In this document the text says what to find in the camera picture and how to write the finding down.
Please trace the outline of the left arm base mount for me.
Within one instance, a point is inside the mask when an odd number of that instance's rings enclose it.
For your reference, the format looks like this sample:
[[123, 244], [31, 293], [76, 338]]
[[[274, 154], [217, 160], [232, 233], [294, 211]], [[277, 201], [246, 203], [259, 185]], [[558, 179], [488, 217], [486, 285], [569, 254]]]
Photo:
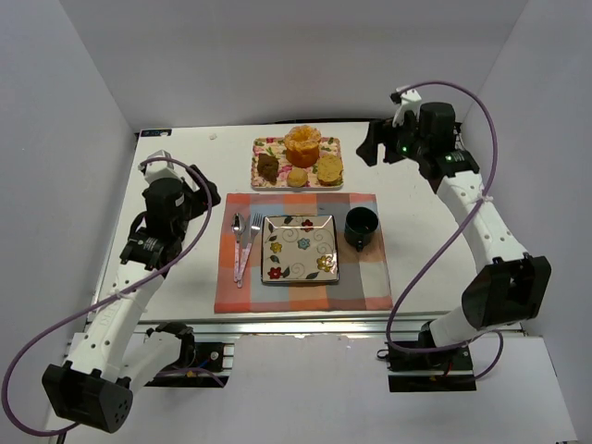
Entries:
[[230, 364], [225, 360], [229, 344], [220, 341], [198, 341], [193, 328], [180, 322], [165, 322], [146, 330], [145, 341], [154, 333], [166, 333], [179, 342], [179, 358], [149, 381], [153, 388], [222, 389], [229, 379]]

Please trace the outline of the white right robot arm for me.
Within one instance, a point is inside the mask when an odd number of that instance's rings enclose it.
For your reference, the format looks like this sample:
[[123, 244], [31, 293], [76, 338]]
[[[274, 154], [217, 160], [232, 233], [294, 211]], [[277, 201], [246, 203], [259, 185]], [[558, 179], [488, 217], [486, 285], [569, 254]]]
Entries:
[[424, 325], [414, 352], [443, 353], [469, 344], [495, 327], [538, 316], [551, 274], [544, 256], [533, 256], [514, 238], [493, 201], [473, 156], [457, 145], [455, 112], [427, 103], [390, 119], [370, 122], [356, 153], [373, 167], [377, 148], [392, 164], [413, 160], [421, 176], [454, 216], [477, 275], [456, 309]]

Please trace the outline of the small round bun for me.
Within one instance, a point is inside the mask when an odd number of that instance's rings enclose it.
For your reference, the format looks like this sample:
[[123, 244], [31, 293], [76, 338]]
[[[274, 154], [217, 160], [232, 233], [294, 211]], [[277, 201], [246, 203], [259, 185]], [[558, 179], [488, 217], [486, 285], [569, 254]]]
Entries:
[[291, 188], [304, 187], [308, 182], [308, 172], [305, 169], [294, 167], [288, 174], [286, 181]]

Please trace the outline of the brown chocolate croissant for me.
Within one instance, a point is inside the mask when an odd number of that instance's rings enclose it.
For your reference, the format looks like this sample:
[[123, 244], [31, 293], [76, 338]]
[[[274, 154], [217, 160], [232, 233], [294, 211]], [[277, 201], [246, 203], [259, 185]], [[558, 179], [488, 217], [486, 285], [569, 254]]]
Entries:
[[278, 179], [279, 162], [270, 154], [259, 154], [257, 160], [257, 173], [266, 182], [275, 185]]

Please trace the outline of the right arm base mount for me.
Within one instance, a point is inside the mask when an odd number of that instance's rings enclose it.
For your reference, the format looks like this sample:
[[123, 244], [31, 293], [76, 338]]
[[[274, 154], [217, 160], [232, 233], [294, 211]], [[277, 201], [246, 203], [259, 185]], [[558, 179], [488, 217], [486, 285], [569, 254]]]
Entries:
[[411, 340], [400, 340], [388, 326], [385, 347], [376, 358], [386, 364], [391, 393], [476, 391], [476, 377], [469, 341], [437, 350], [429, 323]]

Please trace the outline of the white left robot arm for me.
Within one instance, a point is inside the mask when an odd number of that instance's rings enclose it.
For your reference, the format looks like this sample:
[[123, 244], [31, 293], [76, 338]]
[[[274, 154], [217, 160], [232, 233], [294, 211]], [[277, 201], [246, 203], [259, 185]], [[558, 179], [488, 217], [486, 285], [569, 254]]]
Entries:
[[170, 162], [143, 166], [142, 173], [145, 209], [133, 219], [119, 256], [115, 298], [98, 309], [66, 361], [49, 365], [42, 377], [58, 417], [107, 433], [123, 426], [134, 394], [160, 371], [182, 370], [195, 359], [193, 330], [180, 322], [159, 325], [138, 351], [125, 351], [148, 302], [185, 253], [189, 223], [220, 203], [215, 183], [195, 165], [187, 171], [192, 184]]

